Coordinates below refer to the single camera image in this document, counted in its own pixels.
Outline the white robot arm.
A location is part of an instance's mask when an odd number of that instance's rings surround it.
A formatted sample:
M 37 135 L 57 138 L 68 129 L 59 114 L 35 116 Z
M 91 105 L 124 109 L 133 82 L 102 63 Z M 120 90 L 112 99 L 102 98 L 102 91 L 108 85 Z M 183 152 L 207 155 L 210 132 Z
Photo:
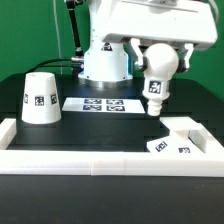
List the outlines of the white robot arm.
M 144 66 L 143 47 L 168 44 L 179 53 L 180 69 L 189 69 L 195 50 L 217 40 L 211 6 L 197 0 L 86 0 L 90 47 L 79 78 L 100 87 L 133 79 L 128 61 Z

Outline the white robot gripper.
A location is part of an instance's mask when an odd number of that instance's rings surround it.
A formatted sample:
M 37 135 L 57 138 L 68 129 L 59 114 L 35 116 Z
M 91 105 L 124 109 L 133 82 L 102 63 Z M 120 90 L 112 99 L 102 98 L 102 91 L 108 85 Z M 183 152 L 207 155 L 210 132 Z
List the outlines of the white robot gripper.
M 208 3 L 193 0 L 89 0 L 91 26 L 103 42 L 127 43 L 130 40 L 135 68 L 147 69 L 147 58 L 140 49 L 165 42 L 178 47 L 178 73 L 187 72 L 197 49 L 207 49 L 218 34 Z

